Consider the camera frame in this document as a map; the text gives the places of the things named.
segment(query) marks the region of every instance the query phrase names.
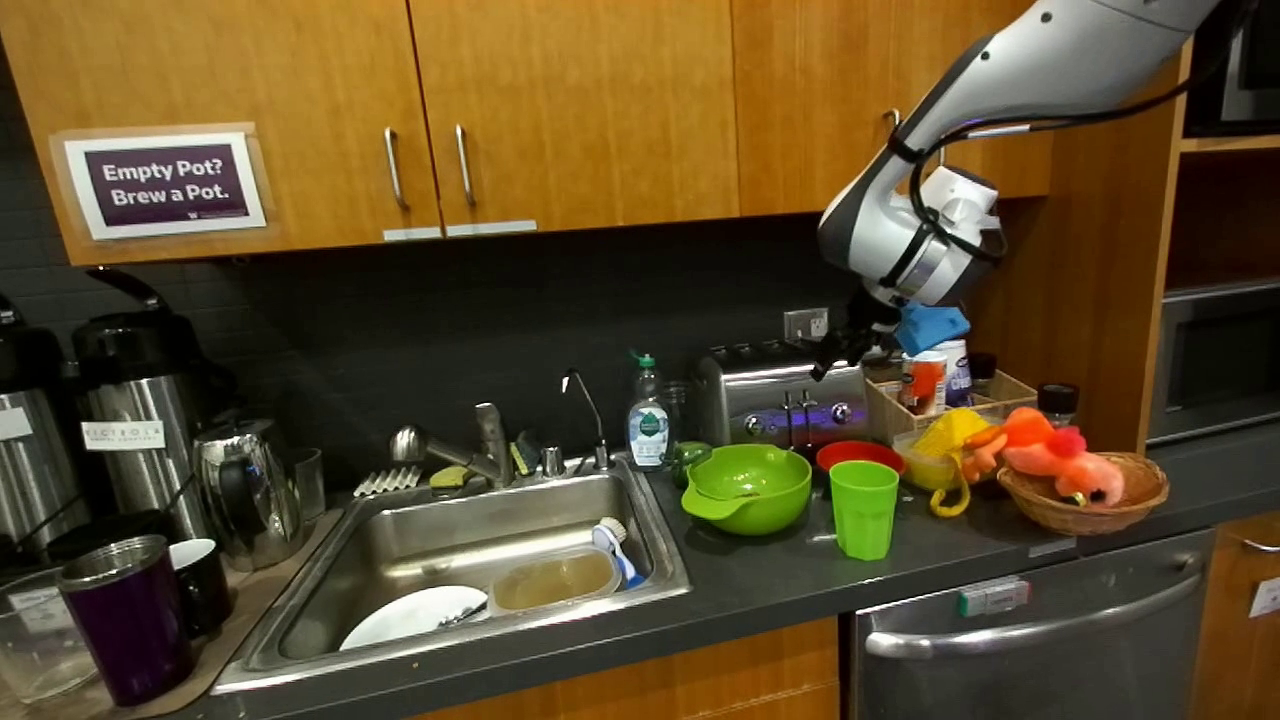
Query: wall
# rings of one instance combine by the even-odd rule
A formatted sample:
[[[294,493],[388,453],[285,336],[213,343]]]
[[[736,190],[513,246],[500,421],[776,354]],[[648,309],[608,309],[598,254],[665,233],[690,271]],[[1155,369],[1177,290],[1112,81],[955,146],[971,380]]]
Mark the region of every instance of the wall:
[[[258,413],[279,416],[298,442],[327,448],[327,479],[352,488],[409,421],[475,442],[475,400],[498,400],[508,430],[587,442],[586,405],[557,394],[565,369],[587,377],[620,442],[634,347],[690,370],[708,343],[779,336],[785,309],[846,290],[850,281],[818,254],[814,222],[785,216],[132,271],[194,316],[204,351],[242,377]],[[63,265],[7,67],[0,290],[63,347],[87,316],[132,309]]]

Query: stainless steel sink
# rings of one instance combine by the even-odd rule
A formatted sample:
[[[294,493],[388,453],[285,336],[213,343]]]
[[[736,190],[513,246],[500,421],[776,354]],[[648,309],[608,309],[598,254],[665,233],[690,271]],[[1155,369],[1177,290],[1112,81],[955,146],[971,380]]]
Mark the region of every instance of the stainless steel sink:
[[[587,562],[592,525],[618,515],[645,582],[618,588]],[[470,582],[488,608],[453,629],[341,652],[341,641],[404,591]],[[481,497],[352,505],[304,570],[258,625],[213,695],[324,680],[503,632],[578,625],[690,591],[684,561],[634,468],[550,474]]]

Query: coffee dispenser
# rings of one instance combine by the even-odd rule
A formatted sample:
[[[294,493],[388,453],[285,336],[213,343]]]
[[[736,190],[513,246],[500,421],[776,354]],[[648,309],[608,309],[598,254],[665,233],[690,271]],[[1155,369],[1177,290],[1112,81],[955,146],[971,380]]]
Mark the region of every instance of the coffee dispenser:
[[[83,383],[83,448],[102,453],[120,513],[169,513],[182,534],[207,534],[194,493],[194,435],[231,405],[231,377],[204,359],[196,327],[144,281],[91,271],[139,311],[91,316],[72,333]]]
[[[55,416],[59,369],[55,336],[30,327],[0,295],[0,534],[22,552],[45,552],[59,532],[87,525]]]

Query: wooden bowl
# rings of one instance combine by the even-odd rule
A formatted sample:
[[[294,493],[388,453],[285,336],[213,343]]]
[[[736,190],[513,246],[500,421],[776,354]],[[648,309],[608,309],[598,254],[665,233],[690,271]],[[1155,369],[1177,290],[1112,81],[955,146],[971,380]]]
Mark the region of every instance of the wooden bowl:
[[[1038,525],[1061,534],[1109,534],[1139,525],[1153,509],[1169,498],[1169,479],[1159,462],[1135,453],[1100,453],[1126,470],[1126,498],[1119,505],[1073,505],[1053,493],[1043,474],[1021,474],[1008,462],[997,470],[997,485],[1008,488],[1012,505],[1033,515]]]

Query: dark mug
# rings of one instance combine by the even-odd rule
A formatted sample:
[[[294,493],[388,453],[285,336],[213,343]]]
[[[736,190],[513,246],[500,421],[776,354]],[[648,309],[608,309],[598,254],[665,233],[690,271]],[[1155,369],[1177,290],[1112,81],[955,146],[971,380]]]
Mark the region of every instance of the dark mug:
[[[196,534],[169,544],[169,562],[182,582],[185,604],[185,634],[199,641],[213,634],[231,615],[231,588],[224,561],[215,557],[215,538]]]
[[[118,703],[194,675],[165,534],[123,534],[63,562],[59,591]]]

